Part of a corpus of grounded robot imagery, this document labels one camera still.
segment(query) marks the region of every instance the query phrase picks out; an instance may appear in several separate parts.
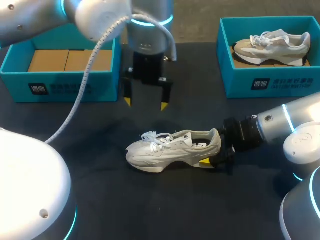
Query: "blue box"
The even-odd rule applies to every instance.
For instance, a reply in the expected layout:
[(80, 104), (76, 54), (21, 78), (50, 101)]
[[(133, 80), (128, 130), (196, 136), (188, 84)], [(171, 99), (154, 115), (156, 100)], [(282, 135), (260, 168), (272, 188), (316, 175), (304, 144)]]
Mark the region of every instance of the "blue box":
[[(67, 24), (12, 45), (0, 69), (0, 76), (16, 103), (74, 102), (83, 79), (83, 71), (28, 72), (30, 63), (35, 50), (93, 50), (95, 45), (74, 25)], [(83, 102), (115, 102), (118, 98), (120, 40), (117, 38), (107, 42), (102, 50), (112, 50), (110, 71), (90, 73)], [(31, 86), (37, 85), (44, 86), (46, 94), (34, 94)]]
[[(230, 46), (279, 29), (292, 35), (310, 33), (311, 66), (235, 68)], [(221, 18), (216, 52), (228, 98), (304, 97), (320, 91), (320, 26), (313, 16)], [(255, 89), (255, 83), (264, 87)]]

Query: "white sneaker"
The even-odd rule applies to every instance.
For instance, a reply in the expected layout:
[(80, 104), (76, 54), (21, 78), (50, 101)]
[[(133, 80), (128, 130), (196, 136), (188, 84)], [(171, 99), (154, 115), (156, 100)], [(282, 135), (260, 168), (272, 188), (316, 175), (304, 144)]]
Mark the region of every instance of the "white sneaker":
[(280, 29), (238, 41), (233, 50), (241, 59), (255, 65), (276, 60), (290, 66), (303, 66), (310, 46), (311, 36), (308, 32), (303, 35), (290, 35)]
[(173, 162), (185, 162), (196, 168), (212, 168), (209, 157), (216, 156), (221, 149), (218, 130), (180, 131), (170, 135), (147, 132), (142, 140), (127, 148), (126, 160), (135, 168), (161, 173)]

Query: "gray floor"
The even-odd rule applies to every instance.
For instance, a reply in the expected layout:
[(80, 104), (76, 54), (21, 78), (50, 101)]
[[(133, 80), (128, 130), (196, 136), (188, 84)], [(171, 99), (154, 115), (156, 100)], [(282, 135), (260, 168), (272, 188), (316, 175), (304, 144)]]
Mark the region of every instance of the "gray floor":
[(215, 42), (220, 18), (298, 15), (320, 22), (320, 0), (174, 0), (172, 32), (177, 43)]

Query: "logo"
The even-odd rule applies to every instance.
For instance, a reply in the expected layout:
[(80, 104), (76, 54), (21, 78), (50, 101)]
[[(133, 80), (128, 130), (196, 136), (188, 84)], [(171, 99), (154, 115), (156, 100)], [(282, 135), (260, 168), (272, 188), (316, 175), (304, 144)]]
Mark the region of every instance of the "logo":
[(49, 95), (44, 83), (29, 83), (28, 85), (33, 95)]
[(270, 78), (255, 78), (253, 80), (251, 90), (266, 90), (269, 82)]

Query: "black table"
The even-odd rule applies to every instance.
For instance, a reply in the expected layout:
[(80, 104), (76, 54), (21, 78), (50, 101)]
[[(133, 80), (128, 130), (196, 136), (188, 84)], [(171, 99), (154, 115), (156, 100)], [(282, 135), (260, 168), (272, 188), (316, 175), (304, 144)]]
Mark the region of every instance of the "black table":
[[(78, 205), (79, 240), (277, 240), (279, 209), (289, 188), (280, 181), (282, 146), (236, 156), (233, 175), (182, 163), (161, 174), (133, 169), (125, 149), (148, 131), (208, 131), (229, 117), (243, 119), (293, 98), (226, 99), (215, 43), (178, 44), (171, 103), (161, 89), (133, 86), (134, 104), (84, 103), (52, 146), (66, 161)], [(5, 50), (0, 51), (0, 62)], [(131, 57), (124, 53), (124, 65)], [(0, 126), (45, 141), (72, 104), (15, 104), (0, 83)]]

